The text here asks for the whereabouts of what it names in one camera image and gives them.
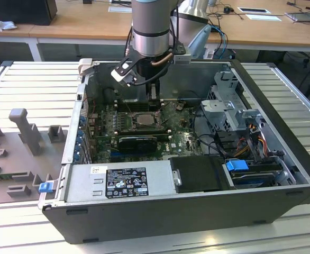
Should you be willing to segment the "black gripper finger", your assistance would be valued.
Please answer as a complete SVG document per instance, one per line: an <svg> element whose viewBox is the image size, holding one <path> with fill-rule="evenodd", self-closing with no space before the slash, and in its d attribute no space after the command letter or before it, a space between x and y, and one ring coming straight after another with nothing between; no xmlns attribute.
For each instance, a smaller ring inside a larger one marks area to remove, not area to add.
<svg viewBox="0 0 310 254"><path fill-rule="evenodd" d="M160 101L160 80L155 80L145 85L146 95L150 103Z"/></svg>

